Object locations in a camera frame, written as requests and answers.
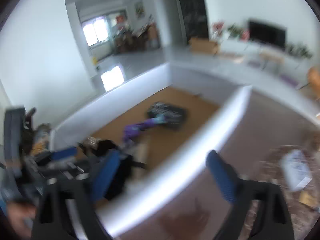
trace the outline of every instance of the blue object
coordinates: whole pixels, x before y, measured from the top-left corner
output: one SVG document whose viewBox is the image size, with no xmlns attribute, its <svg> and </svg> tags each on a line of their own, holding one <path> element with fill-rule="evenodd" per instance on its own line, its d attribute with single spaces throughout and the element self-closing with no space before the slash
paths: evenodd
<svg viewBox="0 0 320 240">
<path fill-rule="evenodd" d="M 91 183 L 90 199 L 95 202 L 104 197 L 120 165 L 119 151 L 114 150 L 101 162 L 102 168 Z"/>
<path fill-rule="evenodd" d="M 51 160 L 57 161 L 63 158 L 68 158 L 70 156 L 74 156 L 77 154 L 77 148 L 76 147 L 70 147 L 68 149 L 64 149 L 59 152 L 54 152 L 51 155 Z"/>
<path fill-rule="evenodd" d="M 234 203 L 239 178 L 233 168 L 225 163 L 215 150 L 208 154 L 206 166 L 217 182 L 223 198 L 230 203 Z"/>
</svg>

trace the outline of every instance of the black tv screen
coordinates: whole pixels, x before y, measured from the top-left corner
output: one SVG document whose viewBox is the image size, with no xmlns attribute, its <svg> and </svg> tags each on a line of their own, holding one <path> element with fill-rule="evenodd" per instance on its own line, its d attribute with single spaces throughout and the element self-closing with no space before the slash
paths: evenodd
<svg viewBox="0 0 320 240">
<path fill-rule="evenodd" d="M 249 31 L 250 40 L 275 45 L 281 49 L 284 49 L 285 29 L 280 29 L 259 22 L 249 21 Z"/>
</svg>

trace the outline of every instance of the cluttered table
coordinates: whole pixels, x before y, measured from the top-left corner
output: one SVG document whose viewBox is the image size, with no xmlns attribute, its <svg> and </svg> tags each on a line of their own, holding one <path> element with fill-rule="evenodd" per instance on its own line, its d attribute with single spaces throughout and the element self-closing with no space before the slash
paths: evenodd
<svg viewBox="0 0 320 240">
<path fill-rule="evenodd" d="M 312 179 L 302 190 L 292 192 L 289 189 L 281 168 L 281 159 L 287 153 L 291 153 L 292 150 L 297 149 L 301 150 L 305 156 L 305 161 L 310 169 Z M 283 146 L 273 150 L 266 160 L 260 162 L 258 172 L 254 176 L 254 180 L 277 182 L 281 187 L 291 215 L 294 238 L 296 240 L 304 239 L 320 217 L 320 213 L 318 212 L 318 207 L 320 204 L 319 176 L 320 165 L 313 152 L 297 146 Z M 302 203 L 309 202 L 310 204 L 310 199 L 309 201 L 306 201 L 306 197 L 312 199 L 314 202 L 314 207 L 310 207 Z M 248 238 L 256 217 L 257 209 L 258 201 L 254 200 L 245 219 L 244 227 L 241 231 L 239 239 Z"/>
</svg>

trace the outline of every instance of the cardboard bottom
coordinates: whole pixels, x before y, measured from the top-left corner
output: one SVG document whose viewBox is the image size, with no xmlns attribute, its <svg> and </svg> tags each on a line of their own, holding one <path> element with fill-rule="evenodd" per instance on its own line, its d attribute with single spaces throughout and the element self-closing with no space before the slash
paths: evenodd
<svg viewBox="0 0 320 240">
<path fill-rule="evenodd" d="M 147 145 L 147 171 L 156 168 L 174 153 L 219 109 L 218 105 L 205 101 L 199 96 L 167 87 L 137 104 L 91 136 L 109 139 L 120 145 L 124 127 L 143 122 L 147 118 L 147 110 L 157 101 L 185 108 L 188 115 L 186 122 L 179 130 L 158 126 L 142 133 L 140 140 Z"/>
</svg>

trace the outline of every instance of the human hand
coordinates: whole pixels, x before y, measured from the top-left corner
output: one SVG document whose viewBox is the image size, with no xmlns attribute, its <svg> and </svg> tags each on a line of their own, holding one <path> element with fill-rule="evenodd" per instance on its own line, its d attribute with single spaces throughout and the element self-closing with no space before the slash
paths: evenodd
<svg viewBox="0 0 320 240">
<path fill-rule="evenodd" d="M 36 207 L 28 203 L 9 202 L 7 204 L 7 218 L 17 233 L 22 238 L 31 237 L 31 228 L 29 228 L 24 219 L 34 219 L 36 216 Z"/>
</svg>

